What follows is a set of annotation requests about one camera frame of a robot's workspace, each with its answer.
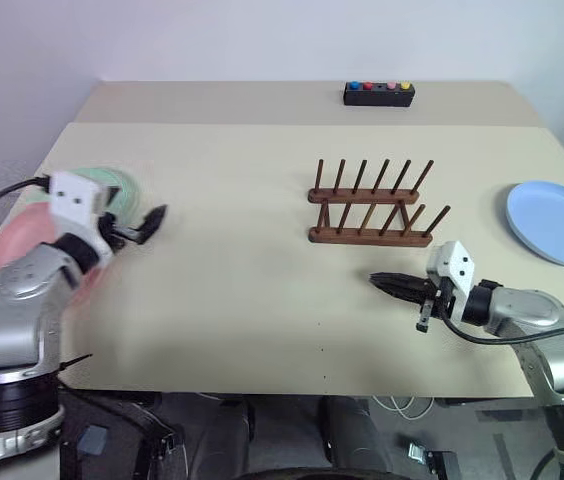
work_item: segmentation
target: black box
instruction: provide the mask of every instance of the black box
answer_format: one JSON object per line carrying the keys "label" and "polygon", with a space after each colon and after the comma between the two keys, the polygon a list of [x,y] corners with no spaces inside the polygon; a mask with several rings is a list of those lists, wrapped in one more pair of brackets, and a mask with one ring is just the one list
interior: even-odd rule
{"label": "black box", "polygon": [[344,104],[364,107],[408,107],[415,96],[409,82],[372,83],[347,82],[344,87]]}

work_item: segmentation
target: blue plate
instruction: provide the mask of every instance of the blue plate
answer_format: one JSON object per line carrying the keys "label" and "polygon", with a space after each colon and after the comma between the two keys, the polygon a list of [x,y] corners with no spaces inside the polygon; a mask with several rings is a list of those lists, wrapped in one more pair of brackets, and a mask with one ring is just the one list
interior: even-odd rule
{"label": "blue plate", "polygon": [[509,193],[506,217],[527,247],[564,265],[564,187],[526,182]]}

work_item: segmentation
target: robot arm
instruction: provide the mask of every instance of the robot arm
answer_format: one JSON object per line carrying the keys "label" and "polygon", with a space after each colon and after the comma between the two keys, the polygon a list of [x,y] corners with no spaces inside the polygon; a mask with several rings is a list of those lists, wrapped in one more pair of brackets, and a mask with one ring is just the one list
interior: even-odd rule
{"label": "robot arm", "polygon": [[[58,402],[61,317],[82,278],[106,266],[123,238],[146,241],[166,206],[138,231],[118,234],[105,213],[108,187],[69,172],[50,181],[50,211],[59,233],[0,270],[0,460],[53,445],[64,410]],[[59,478],[59,471],[46,478]]]}
{"label": "robot arm", "polygon": [[[437,317],[456,333],[457,325],[466,322],[511,341],[533,395],[545,412],[564,478],[564,335],[517,340],[564,328],[564,305],[538,290],[505,288],[488,280],[472,287],[473,271],[473,261],[462,244],[448,242],[432,255],[428,278],[376,273],[371,275],[371,283],[392,296],[421,305],[416,325],[419,331],[426,332],[429,318]],[[462,336],[475,340],[467,334]],[[477,343],[489,342],[497,344],[490,339]]]}

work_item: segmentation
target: wooden peg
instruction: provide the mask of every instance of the wooden peg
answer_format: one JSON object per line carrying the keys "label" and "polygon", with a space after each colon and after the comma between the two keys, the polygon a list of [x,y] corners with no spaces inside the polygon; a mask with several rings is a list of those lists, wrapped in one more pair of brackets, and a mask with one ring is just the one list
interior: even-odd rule
{"label": "wooden peg", "polygon": [[418,191],[418,188],[420,188],[420,185],[422,185],[422,182],[424,181],[424,177],[426,177],[426,174],[429,173],[429,170],[431,170],[431,167],[433,166],[433,160],[429,160],[429,163],[426,164],[426,167],[424,167],[424,170],[422,170],[422,173],[420,174],[420,178],[418,178],[418,181],[415,182],[415,185],[413,185],[413,188],[411,189],[411,195],[413,195],[415,192]]}
{"label": "wooden peg", "polygon": [[322,224],[324,223],[324,215],[326,215],[326,209],[328,208],[327,202],[322,202],[322,206],[320,207],[320,214],[318,215],[318,224],[315,226],[315,231],[319,232],[322,228]]}
{"label": "wooden peg", "polygon": [[373,210],[375,210],[376,205],[377,203],[372,203],[371,205],[369,205],[369,209],[366,211],[364,220],[362,220],[362,225],[360,225],[360,228],[358,229],[358,235],[361,235],[362,230],[366,228],[367,223],[369,223],[369,220],[371,219],[371,215],[373,215]]}
{"label": "wooden peg", "polygon": [[386,222],[384,222],[384,225],[380,229],[380,236],[386,233],[387,229],[389,228],[389,225],[391,225],[391,221],[395,218],[395,215],[398,213],[399,209],[400,209],[399,205],[393,206],[393,210],[391,210],[391,213],[389,214],[389,218],[386,219]]}
{"label": "wooden peg", "polygon": [[344,206],[344,211],[342,212],[342,217],[340,218],[340,224],[338,225],[337,233],[342,233],[342,229],[344,228],[344,222],[346,222],[346,217],[349,216],[349,210],[351,210],[351,204],[347,203]]}
{"label": "wooden peg", "polygon": [[384,160],[384,163],[382,164],[382,168],[380,169],[380,174],[378,175],[378,178],[375,181],[375,185],[373,185],[373,189],[371,190],[371,193],[373,195],[375,195],[375,192],[378,191],[378,187],[380,186],[380,182],[382,181],[382,177],[384,177],[384,172],[386,172],[386,167],[388,166],[389,166],[389,159],[387,158],[386,160]]}
{"label": "wooden peg", "polygon": [[366,168],[366,160],[362,160],[362,164],[360,165],[360,170],[358,170],[358,176],[355,179],[355,185],[353,185],[353,195],[355,195],[358,191],[358,187],[360,186],[360,182],[362,181],[362,175],[364,174],[364,169]]}
{"label": "wooden peg", "polygon": [[320,188],[320,179],[322,178],[322,167],[324,166],[324,160],[320,159],[318,162],[318,173],[315,176],[315,190]]}
{"label": "wooden peg", "polygon": [[333,194],[338,193],[338,187],[340,186],[340,180],[342,180],[342,172],[344,171],[344,164],[346,160],[340,160],[340,168],[338,168],[338,176],[335,178],[335,185],[333,186]]}
{"label": "wooden peg", "polygon": [[326,213],[324,214],[324,226],[330,227],[331,226],[331,216],[329,215],[329,202],[325,201],[326,203]]}
{"label": "wooden peg", "polygon": [[418,217],[422,214],[422,212],[424,211],[424,207],[426,207],[426,205],[422,204],[418,207],[418,209],[415,212],[415,215],[413,215],[411,217],[411,220],[409,220],[407,222],[407,224],[404,226],[404,230],[402,230],[402,233],[400,234],[402,237],[404,237],[406,234],[408,234],[411,231],[411,227],[413,226],[413,224],[415,223],[415,221],[418,219]]}
{"label": "wooden peg", "polygon": [[400,217],[402,217],[402,225],[406,227],[406,224],[409,223],[409,215],[406,213],[406,206],[404,202],[398,202],[400,206]]}
{"label": "wooden peg", "polygon": [[395,181],[395,185],[393,185],[393,189],[391,190],[391,194],[394,194],[395,191],[400,186],[400,183],[402,183],[402,179],[404,178],[404,175],[406,175],[406,171],[409,169],[409,165],[411,165],[411,160],[407,160],[406,163],[404,164],[404,167],[402,167],[402,171],[400,172],[400,176]]}
{"label": "wooden peg", "polygon": [[426,231],[422,234],[423,237],[428,237],[429,235],[431,235],[431,232],[433,231],[433,229],[435,227],[438,226],[438,223],[440,223],[442,221],[442,219],[444,218],[444,216],[449,213],[449,210],[451,210],[450,206],[446,206],[442,209],[442,211],[438,214],[437,217],[435,217],[435,220],[433,220],[431,222],[431,225],[429,225],[429,228],[426,229]]}

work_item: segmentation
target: floor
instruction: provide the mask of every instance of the floor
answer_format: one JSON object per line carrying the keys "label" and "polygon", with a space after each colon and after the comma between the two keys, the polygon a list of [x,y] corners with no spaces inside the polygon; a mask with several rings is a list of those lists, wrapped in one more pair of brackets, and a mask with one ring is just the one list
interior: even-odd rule
{"label": "floor", "polygon": [[[248,401],[255,411],[255,436],[249,451],[249,471],[285,467],[329,466],[317,426],[319,397],[253,395]],[[542,413],[533,399],[500,399],[447,407],[435,403],[421,420],[406,421],[383,410],[369,397],[371,417],[380,431],[392,463],[393,473],[414,480],[437,479],[407,457],[411,441],[429,450],[450,450],[458,455],[462,478],[484,480],[527,479],[540,458],[553,447]],[[109,428],[107,444],[100,456],[82,459],[85,478],[131,478],[138,434],[120,420],[103,414],[73,397],[64,399],[68,409],[66,436],[78,438],[91,423]],[[417,399],[414,415],[428,399]],[[123,402],[107,401],[138,420],[143,414]],[[167,424],[185,430],[187,459],[195,455],[205,426],[214,417],[220,401],[197,394],[164,394],[151,408]],[[556,465],[549,464],[542,479],[555,479]],[[173,478],[185,478],[183,469]]]}

